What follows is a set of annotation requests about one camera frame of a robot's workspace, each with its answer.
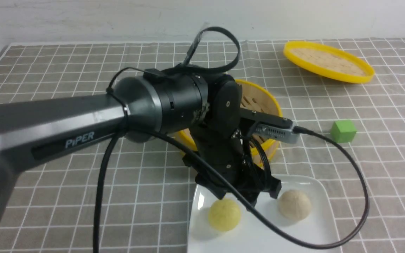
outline green cube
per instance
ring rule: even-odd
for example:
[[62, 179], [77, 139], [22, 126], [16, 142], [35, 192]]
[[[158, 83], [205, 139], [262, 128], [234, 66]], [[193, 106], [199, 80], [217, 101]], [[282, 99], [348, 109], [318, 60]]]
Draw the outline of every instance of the green cube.
[[351, 142], [355, 133], [357, 133], [357, 129], [350, 119], [337, 120], [331, 128], [331, 136], [336, 143]]

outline white square plate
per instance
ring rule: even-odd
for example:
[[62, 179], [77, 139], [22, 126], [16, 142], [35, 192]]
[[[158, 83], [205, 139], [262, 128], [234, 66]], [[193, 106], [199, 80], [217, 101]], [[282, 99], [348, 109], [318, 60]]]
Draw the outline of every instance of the white square plate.
[[[307, 176], [280, 175], [276, 177], [282, 181], [279, 197], [290, 189], [302, 190], [312, 202], [312, 212], [306, 219], [298, 223], [291, 223], [279, 213], [278, 200], [272, 199], [267, 193], [259, 194], [256, 209], [284, 232], [300, 240], [314, 244], [337, 241], [339, 238], [333, 212], [323, 185], [316, 179]], [[209, 208], [217, 198], [207, 188], [196, 187], [188, 232], [188, 253], [320, 252], [285, 240], [246, 211], [246, 208], [232, 194], [227, 194], [226, 197], [239, 204], [242, 217], [235, 229], [225, 233], [217, 232], [209, 226], [208, 222]], [[323, 252], [339, 253], [341, 250], [334, 248]]]

